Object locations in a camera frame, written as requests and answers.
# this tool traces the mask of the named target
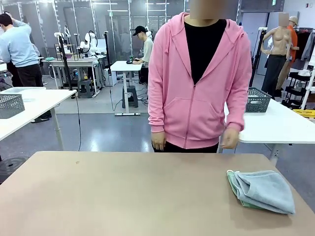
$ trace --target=orange clothing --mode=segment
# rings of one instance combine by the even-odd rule
[[[292,26],[287,27],[291,31],[291,40],[294,47],[297,47],[297,34]],[[295,61],[296,50],[291,49],[292,62]]]

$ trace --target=light blue sweater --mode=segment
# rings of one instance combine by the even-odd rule
[[[0,57],[16,67],[38,64],[38,56],[30,40],[31,27],[15,20],[14,27],[0,36]]]

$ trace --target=black shirt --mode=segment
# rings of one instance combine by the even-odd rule
[[[196,27],[185,23],[191,75],[196,84],[211,62],[226,28],[226,20],[213,25]]]

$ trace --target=hand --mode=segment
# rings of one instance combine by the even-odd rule
[[[262,53],[264,53],[266,55],[271,55],[271,51],[270,50],[263,50]]]
[[[223,134],[222,147],[225,149],[234,149],[239,140],[239,131],[233,128],[227,128]]]
[[[156,150],[164,151],[165,144],[166,144],[166,138],[165,138],[165,132],[159,132],[159,133],[151,133],[151,140],[152,140],[152,146]]]

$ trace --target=hoodie zipper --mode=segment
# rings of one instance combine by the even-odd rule
[[[187,137],[188,137],[189,126],[190,126],[191,107],[192,107],[192,102],[193,102],[193,96],[195,95],[195,90],[196,90],[196,85],[193,85],[191,99],[190,99],[189,113],[188,113],[188,123],[187,123],[187,128],[186,128],[184,149],[186,149],[186,144],[187,144]]]

